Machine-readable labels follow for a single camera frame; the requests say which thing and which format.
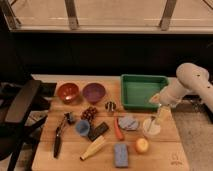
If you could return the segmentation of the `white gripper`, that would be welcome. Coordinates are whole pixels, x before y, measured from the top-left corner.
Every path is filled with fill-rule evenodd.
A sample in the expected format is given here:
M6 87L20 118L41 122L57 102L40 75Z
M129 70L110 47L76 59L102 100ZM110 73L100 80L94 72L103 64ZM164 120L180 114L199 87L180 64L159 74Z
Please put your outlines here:
M150 99L149 102L152 104L156 104L161 106L158 110L158 121L161 122L167 118L170 114L170 108L174 108L176 106L176 101L168 94L163 91L154 94ZM156 120L156 116L151 116L150 124L147 131L151 130L153 123Z

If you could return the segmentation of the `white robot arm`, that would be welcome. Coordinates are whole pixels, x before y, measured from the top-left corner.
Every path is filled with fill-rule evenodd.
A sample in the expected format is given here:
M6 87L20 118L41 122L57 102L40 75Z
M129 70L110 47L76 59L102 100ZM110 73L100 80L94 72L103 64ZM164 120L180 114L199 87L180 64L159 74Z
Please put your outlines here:
M213 112L213 85L209 81L209 72L193 63L183 63L176 69L176 77L159 93L154 94L149 102L158 106L159 116L163 108L176 107L190 93L198 95ZM158 116L150 120L147 131L159 120Z

